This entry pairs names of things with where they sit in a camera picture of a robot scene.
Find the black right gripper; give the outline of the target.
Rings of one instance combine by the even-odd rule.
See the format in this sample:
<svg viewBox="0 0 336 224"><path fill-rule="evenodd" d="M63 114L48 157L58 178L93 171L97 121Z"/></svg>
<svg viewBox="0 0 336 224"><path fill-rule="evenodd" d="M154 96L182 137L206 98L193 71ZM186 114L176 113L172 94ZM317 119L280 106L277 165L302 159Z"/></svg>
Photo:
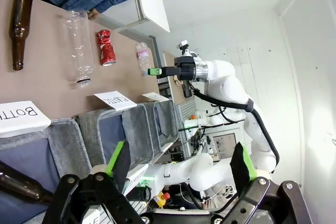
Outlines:
<svg viewBox="0 0 336 224"><path fill-rule="evenodd" d="M151 76L178 76L181 81L192 81L196 73L196 64L192 56L181 56L174 59L174 67L149 68Z"/></svg>

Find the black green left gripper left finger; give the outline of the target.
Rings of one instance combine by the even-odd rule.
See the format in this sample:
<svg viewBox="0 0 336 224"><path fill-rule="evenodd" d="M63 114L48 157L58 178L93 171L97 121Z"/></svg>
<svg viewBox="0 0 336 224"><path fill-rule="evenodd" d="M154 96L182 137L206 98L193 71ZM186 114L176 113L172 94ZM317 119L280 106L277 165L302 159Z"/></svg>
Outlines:
<svg viewBox="0 0 336 224"><path fill-rule="evenodd" d="M43 223L82 223L89 207L102 205L114 223L143 223L123 189L130 168L128 141L119 141L107 166L80 179L73 174L63 176L56 188Z"/></svg>

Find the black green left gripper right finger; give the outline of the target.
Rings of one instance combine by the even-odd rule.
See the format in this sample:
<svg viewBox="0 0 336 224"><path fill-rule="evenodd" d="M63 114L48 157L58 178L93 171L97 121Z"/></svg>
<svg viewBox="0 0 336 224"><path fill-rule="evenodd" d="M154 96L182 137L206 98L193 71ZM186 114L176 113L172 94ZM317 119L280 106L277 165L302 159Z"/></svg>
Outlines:
<svg viewBox="0 0 336 224"><path fill-rule="evenodd" d="M291 180L275 184L257 176L246 149L236 144L230 167L238 201L229 211L230 223L249 223L257 210L267 211L273 223L308 223L309 212L299 185Z"/></svg>

